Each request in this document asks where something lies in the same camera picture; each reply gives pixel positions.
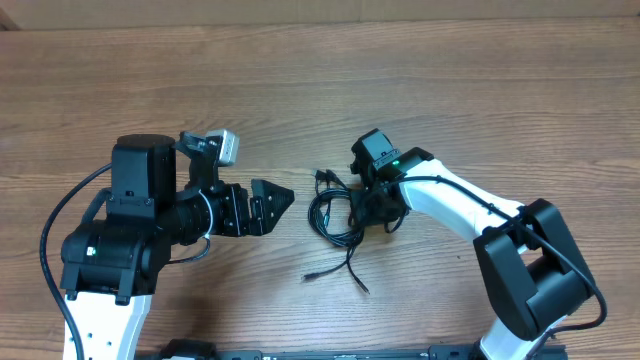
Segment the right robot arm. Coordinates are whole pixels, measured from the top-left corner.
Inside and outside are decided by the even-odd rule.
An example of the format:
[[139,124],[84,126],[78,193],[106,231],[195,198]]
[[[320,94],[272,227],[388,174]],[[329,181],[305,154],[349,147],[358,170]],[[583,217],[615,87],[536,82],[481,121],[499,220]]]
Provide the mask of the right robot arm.
[[602,295],[558,208],[493,195],[451,172],[431,153],[402,152],[374,129],[352,146],[352,173],[364,185],[351,201],[359,227],[426,214],[470,243],[496,314],[473,345],[432,347],[433,359],[564,359],[548,340],[569,331],[565,319]]

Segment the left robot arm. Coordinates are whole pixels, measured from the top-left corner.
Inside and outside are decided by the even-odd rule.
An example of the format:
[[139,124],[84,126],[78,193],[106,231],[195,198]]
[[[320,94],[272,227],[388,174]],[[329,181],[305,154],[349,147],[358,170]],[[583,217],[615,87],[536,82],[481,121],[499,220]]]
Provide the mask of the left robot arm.
[[61,248],[67,359],[131,359],[174,245],[214,236],[263,236],[294,202],[292,190],[254,179],[220,180],[239,140],[222,129],[118,138],[111,185]]

